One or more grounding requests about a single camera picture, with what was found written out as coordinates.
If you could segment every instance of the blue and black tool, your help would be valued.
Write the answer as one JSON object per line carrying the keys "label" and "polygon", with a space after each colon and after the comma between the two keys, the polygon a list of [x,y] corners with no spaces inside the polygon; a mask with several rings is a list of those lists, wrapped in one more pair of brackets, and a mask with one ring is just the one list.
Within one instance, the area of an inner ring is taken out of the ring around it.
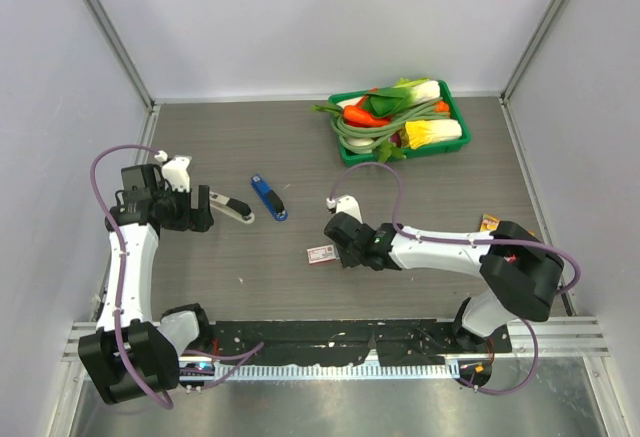
{"label": "blue and black tool", "polygon": [[284,204],[278,194],[276,194],[269,184],[260,176],[260,174],[256,174],[251,177],[251,187],[262,199],[264,205],[267,207],[273,218],[278,221],[287,220],[289,214],[287,214],[286,209],[284,208]]}

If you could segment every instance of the wire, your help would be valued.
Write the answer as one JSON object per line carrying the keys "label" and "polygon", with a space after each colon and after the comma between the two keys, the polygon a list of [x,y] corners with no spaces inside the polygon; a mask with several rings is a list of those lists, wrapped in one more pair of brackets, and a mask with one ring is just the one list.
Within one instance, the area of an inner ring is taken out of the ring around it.
{"label": "wire", "polygon": [[[154,402],[156,402],[158,405],[160,405],[160,407],[162,407],[163,409],[167,409],[167,410],[171,410],[173,409],[173,401],[171,400],[171,397],[169,396],[169,394],[167,393],[166,390],[162,391],[162,395],[163,397],[161,397],[160,395],[158,395],[151,387],[149,387],[149,385],[144,381],[144,378],[140,376],[140,374],[138,373],[138,371],[135,369],[135,367],[133,366],[133,363],[131,362],[131,359],[129,358],[129,354],[127,353],[127,350],[124,346],[124,338],[122,335],[122,323],[120,321],[120,316],[122,315],[122,294],[124,293],[124,276],[125,276],[125,271],[127,268],[127,246],[124,240],[124,235],[122,235],[122,230],[120,229],[120,227],[118,226],[118,223],[116,222],[116,220],[113,218],[113,216],[111,215],[111,212],[109,212],[109,208],[107,207],[107,204],[105,203],[104,199],[102,198],[102,195],[100,194],[100,190],[98,189],[98,183],[96,180],[96,167],[98,166],[98,163],[107,155],[116,152],[118,150],[125,150],[125,149],[141,149],[141,150],[145,150],[147,152],[153,153],[153,154],[157,154],[158,150],[153,149],[151,147],[147,147],[146,145],[139,145],[139,144],[123,144],[123,145],[117,145],[115,147],[111,147],[109,149],[106,149],[104,151],[102,151],[100,154],[98,154],[98,156],[93,160],[93,162],[91,163],[91,168],[89,170],[89,179],[91,180],[91,188],[93,189],[93,193],[96,197],[96,200],[98,201],[98,205],[100,206],[100,209],[102,210],[102,213],[104,214],[104,216],[106,217],[107,221],[109,222],[109,224],[111,225],[111,228],[113,228],[113,231],[115,232],[116,236],[118,237],[118,243],[120,245],[120,267],[118,269],[118,284],[117,284],[117,288],[116,288],[116,299],[115,299],[115,310],[113,311],[113,319],[114,319],[114,324],[115,324],[115,337],[116,337],[116,346],[118,348],[118,352],[120,353],[120,358],[122,360],[122,364],[124,365],[125,369],[127,370],[127,372],[129,373],[129,375],[131,375],[131,378],[133,379],[133,381],[138,385],[138,387],[140,387],[140,389],[147,394]],[[230,377],[230,375],[235,372],[236,370],[238,370],[238,368],[243,365],[245,362],[247,362],[247,360],[249,360],[251,358],[251,356],[253,356],[256,352],[258,352],[262,347],[264,346],[264,343],[261,342],[259,343],[256,347],[254,347],[252,350],[250,350],[249,352],[245,352],[244,354],[241,355],[237,355],[237,356],[226,356],[226,357],[222,357],[222,356],[217,356],[217,355],[211,355],[211,354],[206,354],[204,352],[198,353],[198,354],[193,354],[193,355],[203,355],[206,357],[211,357],[214,359],[218,359],[218,360],[236,360],[241,358],[242,360],[240,362],[238,362],[238,364],[229,371],[229,373],[227,375],[224,376],[224,378],[218,379],[217,381],[215,381],[213,384],[215,385],[208,385],[205,388],[211,388],[211,387],[215,387],[216,385],[221,384],[222,382],[224,382],[226,379],[228,379]]]}
{"label": "wire", "polygon": [[[395,231],[408,238],[408,239],[414,239],[414,240],[420,240],[420,241],[424,241],[424,242],[434,242],[437,244],[455,244],[455,245],[510,245],[510,246],[523,246],[523,247],[532,247],[534,249],[540,249],[543,250],[545,252],[551,252],[551,253],[555,253],[557,255],[559,255],[560,257],[562,257],[564,260],[566,260],[567,262],[569,262],[569,264],[571,264],[571,266],[573,267],[573,279],[571,280],[571,282],[569,282],[569,284],[565,285],[564,287],[561,287],[560,289],[558,289],[556,291],[556,295],[562,295],[566,292],[568,292],[569,290],[573,289],[577,283],[580,281],[580,276],[582,275],[582,271],[580,269],[580,265],[578,264],[578,262],[567,252],[557,249],[551,245],[547,245],[547,244],[543,244],[541,242],[532,242],[529,240],[509,240],[509,239],[479,239],[476,241],[469,241],[469,240],[465,240],[465,239],[450,239],[450,238],[440,238],[440,237],[428,237],[425,235],[421,235],[421,236],[417,236],[414,234],[411,234],[410,232],[404,231],[402,230],[402,228],[400,228],[400,225],[398,224],[398,213],[400,211],[400,205],[402,204],[402,199],[404,198],[404,185],[402,184],[402,180],[400,179],[400,175],[391,167],[389,167],[388,165],[385,164],[381,164],[378,162],[363,162],[361,164],[357,164],[354,165],[353,167],[351,167],[349,170],[347,170],[344,174],[342,174],[342,176],[336,181],[335,184],[333,184],[333,187],[331,189],[331,193],[329,194],[329,199],[330,200],[335,200],[335,195],[336,195],[336,191],[338,190],[338,187],[340,186],[340,184],[347,178],[347,176],[349,174],[351,174],[351,172],[357,170],[357,169],[361,169],[363,167],[381,167],[384,170],[387,170],[388,172],[390,172],[394,178],[396,179],[396,183],[398,184],[398,196],[396,197],[396,202],[393,206],[393,213],[391,216],[391,224],[393,225],[393,228],[395,229]],[[531,379],[533,378],[536,369],[538,367],[538,339],[536,338],[536,334],[533,330],[533,327],[531,327],[531,324],[529,324],[529,322],[527,322],[526,320],[522,320],[522,323],[527,327],[527,329],[529,329],[529,332],[531,333],[531,338],[533,339],[533,363],[531,364],[531,370],[529,371],[529,374],[527,375],[527,377],[518,385],[516,385],[515,387],[513,387],[512,389],[505,389],[505,390],[494,390],[494,389],[485,389],[485,388],[477,388],[472,384],[472,382],[466,381],[464,379],[460,379],[460,381],[466,385],[467,387],[471,387],[473,389],[476,389],[478,392],[483,393],[483,394],[489,394],[489,395],[507,395],[507,394],[511,394],[513,392],[516,392],[520,389],[522,389],[525,385],[527,385]]]}
{"label": "wire", "polygon": [[442,238],[442,237],[429,237],[429,236],[426,236],[426,235],[418,236],[418,235],[411,234],[411,233],[409,233],[409,232],[407,232],[405,230],[402,230],[402,228],[398,224],[398,213],[400,211],[400,205],[402,204],[402,200],[404,199],[404,185],[402,184],[402,180],[400,179],[400,175],[398,175],[398,173],[395,170],[393,170],[391,167],[389,167],[388,165],[385,165],[385,164],[380,164],[378,162],[363,162],[361,164],[354,165],[349,170],[347,170],[344,174],[342,174],[342,176],[336,181],[336,183],[333,184],[333,188],[331,189],[331,194],[329,194],[329,199],[330,200],[334,200],[335,199],[335,195],[336,195],[336,191],[338,190],[338,187],[346,179],[346,177],[349,174],[351,174],[351,172],[353,172],[354,170],[357,170],[357,169],[361,169],[362,167],[368,167],[368,166],[381,167],[381,168],[385,169],[386,171],[391,172],[391,174],[396,179],[396,183],[398,184],[398,196],[396,197],[396,203],[393,205],[393,213],[392,213],[392,216],[391,216],[391,224],[393,225],[393,228],[395,229],[395,231],[398,234],[400,234],[400,235],[402,235],[402,236],[404,236],[404,237],[406,237],[408,239],[420,240],[420,241],[423,241],[423,242],[433,242],[433,243],[436,243],[436,244],[455,244],[455,245],[472,245],[472,246],[477,246],[477,245],[509,245],[509,246],[531,247],[533,249],[539,249],[539,250],[543,250],[545,252],[551,252],[551,253],[557,254],[560,257],[562,257],[564,260],[569,262],[569,264],[571,264],[571,267],[573,267],[573,279],[567,285],[559,288],[556,291],[556,295],[562,295],[562,294],[565,294],[565,293],[569,292],[580,281],[580,277],[582,276],[582,270],[580,268],[580,264],[578,264],[576,259],[574,259],[569,253],[565,252],[564,250],[557,249],[556,247],[553,247],[552,245],[543,244],[542,242],[535,242],[535,241],[530,241],[530,240],[518,240],[518,239],[514,239],[514,240],[509,240],[509,239],[478,239],[478,240],[475,240],[475,241],[469,241],[469,240],[466,240],[466,239],[450,239],[450,238]]}

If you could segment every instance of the carrot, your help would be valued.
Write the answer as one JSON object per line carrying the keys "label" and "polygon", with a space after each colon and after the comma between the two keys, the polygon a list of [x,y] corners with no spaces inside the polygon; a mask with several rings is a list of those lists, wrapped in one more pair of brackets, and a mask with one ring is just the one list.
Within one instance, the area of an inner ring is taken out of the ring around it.
{"label": "carrot", "polygon": [[391,119],[374,119],[369,112],[355,105],[347,105],[342,115],[344,120],[349,123],[362,124],[367,127],[384,127],[391,123]]}
{"label": "carrot", "polygon": [[[378,88],[374,87],[369,92],[375,92],[376,90],[378,90]],[[368,98],[369,98],[369,95],[368,94],[364,94],[362,96],[362,98],[358,101],[358,103],[356,104],[356,107],[362,108],[362,106],[364,105],[364,103],[367,101]]]}
{"label": "carrot", "polygon": [[436,112],[449,112],[449,104],[441,100],[436,104],[436,107],[433,110],[435,110]]}

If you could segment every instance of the cable connector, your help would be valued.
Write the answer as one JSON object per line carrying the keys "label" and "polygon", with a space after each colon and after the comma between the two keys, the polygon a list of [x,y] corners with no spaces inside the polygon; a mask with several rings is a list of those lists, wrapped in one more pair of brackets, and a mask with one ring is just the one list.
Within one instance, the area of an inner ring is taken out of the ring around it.
{"label": "cable connector", "polygon": [[167,160],[169,160],[169,154],[167,154],[164,150],[159,150],[156,155],[153,156],[156,161],[164,164]]}

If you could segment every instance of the basket of vegetables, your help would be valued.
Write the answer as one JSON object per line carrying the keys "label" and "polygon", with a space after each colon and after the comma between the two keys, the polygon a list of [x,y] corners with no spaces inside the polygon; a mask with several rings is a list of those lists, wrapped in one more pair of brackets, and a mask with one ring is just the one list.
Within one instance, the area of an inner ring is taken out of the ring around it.
{"label": "basket of vegetables", "polygon": [[332,95],[313,110],[330,114],[347,166],[454,152],[471,141],[443,81],[402,79],[393,87]]}

